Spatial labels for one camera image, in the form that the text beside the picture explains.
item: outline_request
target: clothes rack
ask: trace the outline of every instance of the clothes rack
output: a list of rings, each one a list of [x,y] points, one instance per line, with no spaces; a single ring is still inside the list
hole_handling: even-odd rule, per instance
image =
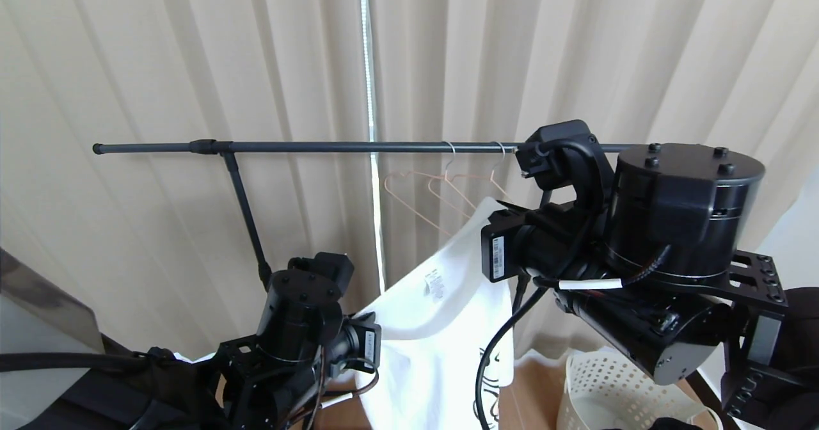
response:
[[[190,152],[221,155],[230,173],[242,217],[248,228],[253,252],[257,258],[258,278],[267,290],[273,271],[264,258],[261,240],[251,213],[248,194],[239,174],[236,153],[512,153],[514,142],[234,142],[199,139],[170,144],[94,144],[97,155],[106,153],[172,153]],[[601,144],[603,152],[614,153],[631,147],[629,144]]]

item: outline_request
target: white tag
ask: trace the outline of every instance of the white tag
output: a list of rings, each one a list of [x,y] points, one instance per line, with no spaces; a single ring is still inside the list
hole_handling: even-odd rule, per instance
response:
[[[502,278],[506,261],[504,261],[504,238],[496,237],[492,239],[492,279]]]
[[[372,331],[363,334],[363,357],[375,362],[375,333]]]
[[[438,302],[444,298],[444,278],[438,269],[433,269],[432,272],[424,275],[424,281],[427,287],[424,288],[424,295],[432,297],[433,301]]]

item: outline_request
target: curtain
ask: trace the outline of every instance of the curtain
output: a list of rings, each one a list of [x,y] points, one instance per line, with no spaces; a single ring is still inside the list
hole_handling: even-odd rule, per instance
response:
[[[266,293],[225,164],[103,143],[368,139],[359,0],[2,0],[2,245],[133,349],[255,332]],[[266,256],[346,252],[378,295],[369,156],[238,155]]]
[[[131,348],[197,356],[253,333],[264,293],[222,161],[97,156],[90,147],[366,141],[361,0],[0,1],[0,244],[94,308],[102,331]],[[581,118],[603,143],[725,145],[768,169],[745,249],[819,161],[819,0],[369,8],[378,139],[523,141],[541,125]],[[398,198],[450,233],[471,214],[463,197],[528,207],[540,197],[511,155],[381,155],[378,192],[365,154],[237,158],[272,267],[346,252],[356,264],[348,312],[378,295],[374,228],[387,286],[447,238],[385,191],[387,174]],[[462,197],[407,173],[445,169],[494,170],[500,188],[457,177]],[[549,301],[516,329],[520,351],[600,341]]]
[[[819,0],[371,0],[384,139],[523,141],[581,118],[603,143],[724,145],[767,165],[741,246],[755,249],[819,161]],[[495,178],[536,207],[507,156]],[[391,190],[447,232],[471,208],[440,175],[452,157],[384,155]],[[488,176],[501,157],[457,155],[450,174]],[[453,184],[475,203],[488,181]],[[565,202],[571,191],[553,200]],[[386,280],[447,238],[381,194]],[[516,327],[518,354],[600,343],[546,297]]]

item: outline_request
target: laundry basket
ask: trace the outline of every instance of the laundry basket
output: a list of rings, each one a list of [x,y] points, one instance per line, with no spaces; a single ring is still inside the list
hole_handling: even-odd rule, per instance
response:
[[[558,430],[646,430],[658,418],[690,424],[702,412],[711,413],[722,430],[716,413],[678,386],[658,386],[625,356],[594,351],[567,360]]]

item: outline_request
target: white t-shirt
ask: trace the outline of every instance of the white t-shirt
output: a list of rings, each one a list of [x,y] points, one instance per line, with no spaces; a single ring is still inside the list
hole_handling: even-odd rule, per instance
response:
[[[361,313],[381,325],[378,385],[361,395],[372,428],[480,428],[475,374],[483,349],[509,319],[509,285],[481,271],[481,228],[503,206],[480,203],[468,223]],[[482,396],[489,426],[498,428],[498,395],[512,383],[512,331],[494,349]],[[356,373],[365,386],[369,374]]]

